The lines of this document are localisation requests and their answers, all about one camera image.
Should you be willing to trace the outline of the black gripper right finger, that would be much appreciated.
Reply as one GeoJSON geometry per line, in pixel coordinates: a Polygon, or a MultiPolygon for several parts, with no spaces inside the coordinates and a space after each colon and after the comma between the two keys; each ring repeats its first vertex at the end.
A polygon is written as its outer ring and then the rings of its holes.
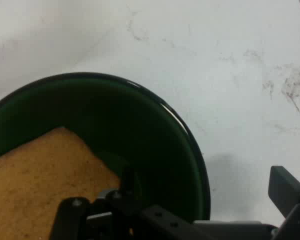
{"type": "Polygon", "coordinates": [[[273,240],[300,240],[300,182],[283,166],[270,168],[268,196],[284,216],[273,240]]]}

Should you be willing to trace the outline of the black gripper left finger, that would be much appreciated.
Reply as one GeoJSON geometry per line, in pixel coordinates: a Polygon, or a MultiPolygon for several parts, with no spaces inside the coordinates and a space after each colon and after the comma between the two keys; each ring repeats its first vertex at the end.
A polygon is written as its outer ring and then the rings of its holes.
{"type": "Polygon", "coordinates": [[[126,166],[119,188],[106,189],[90,202],[70,197],[58,205],[51,240],[133,240],[134,215],[141,209],[137,173],[126,166]]]}

